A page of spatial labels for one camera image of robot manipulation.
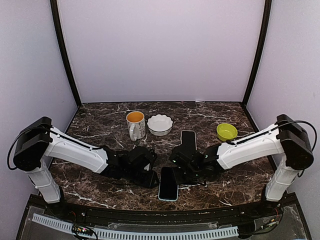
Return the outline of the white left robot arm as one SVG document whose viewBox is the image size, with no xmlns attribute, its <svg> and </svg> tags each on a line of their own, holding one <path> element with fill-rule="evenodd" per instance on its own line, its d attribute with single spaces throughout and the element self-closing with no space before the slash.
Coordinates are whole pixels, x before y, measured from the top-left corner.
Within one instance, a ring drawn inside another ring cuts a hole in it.
<svg viewBox="0 0 320 240">
<path fill-rule="evenodd" d="M 153 170 L 157 154 L 153 149 L 112 150 L 106 145 L 93 146 L 63 133 L 49 117 L 41 117 L 23 129 L 7 154 L 7 167 L 25 172 L 51 210 L 60 218 L 71 213 L 63 190 L 54 181 L 44 158 L 57 158 L 113 179 L 126 179 L 134 185 L 154 188 L 159 184 Z"/>
</svg>

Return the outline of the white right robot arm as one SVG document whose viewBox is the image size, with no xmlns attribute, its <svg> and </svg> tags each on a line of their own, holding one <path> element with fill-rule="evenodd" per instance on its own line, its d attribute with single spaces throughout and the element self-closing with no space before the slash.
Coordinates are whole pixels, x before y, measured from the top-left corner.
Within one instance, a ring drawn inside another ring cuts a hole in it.
<svg viewBox="0 0 320 240">
<path fill-rule="evenodd" d="M 281 200 L 287 188 L 300 172 L 314 162 L 314 143 L 310 143 L 302 120 L 292 120 L 286 114 L 278 115 L 276 122 L 267 128 L 238 140 L 227 140 L 209 146 L 204 153 L 197 150 L 194 131 L 183 130 L 180 145 L 169 160 L 176 165 L 178 184 L 196 183 L 219 176 L 221 172 L 262 157 L 281 155 L 273 177 L 267 183 L 264 198 L 255 205 L 255 213 L 266 217 Z"/>
</svg>

